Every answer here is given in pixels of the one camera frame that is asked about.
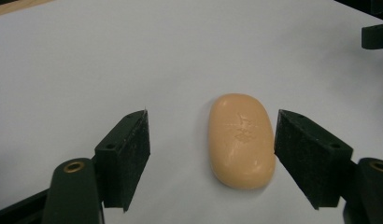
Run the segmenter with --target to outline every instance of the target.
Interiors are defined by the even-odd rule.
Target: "screw hole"
[[[106,145],[106,148],[109,148],[109,149],[111,149],[111,148],[113,148],[113,147],[115,147],[115,145],[113,145],[113,144],[107,144],[107,145]]]
[[[378,171],[383,172],[383,162],[382,161],[371,161],[370,165],[377,169]]]
[[[338,145],[338,144],[336,144],[336,143],[332,143],[332,144],[331,144],[331,147],[333,147],[333,148],[340,148],[340,145]]]
[[[74,161],[69,164],[67,164],[64,167],[64,172],[66,173],[74,173],[84,168],[84,162],[82,161]]]

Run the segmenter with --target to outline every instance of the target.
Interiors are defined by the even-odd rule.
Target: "white surface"
[[[0,16],[0,209],[90,158],[126,114],[149,111],[151,156],[130,210],[106,223],[343,223],[315,211],[278,162],[265,190],[220,184],[207,116],[228,92],[304,114],[383,160],[382,21],[329,0],[56,0]]]

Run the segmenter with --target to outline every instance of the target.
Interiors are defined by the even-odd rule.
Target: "wooden edge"
[[[11,3],[7,3],[0,6],[0,15],[7,14],[9,12],[17,11],[20,9],[34,7],[43,3],[51,2],[53,0],[19,0]]]

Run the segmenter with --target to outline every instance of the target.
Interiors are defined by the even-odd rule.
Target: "orange soap bar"
[[[255,98],[222,95],[209,115],[209,156],[216,177],[237,189],[256,189],[273,176],[276,157],[270,119]]]

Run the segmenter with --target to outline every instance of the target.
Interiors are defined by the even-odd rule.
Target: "soap bar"
[[[257,189],[273,176],[276,157],[270,119],[255,98],[222,95],[209,115],[209,156],[215,176],[236,189]]]

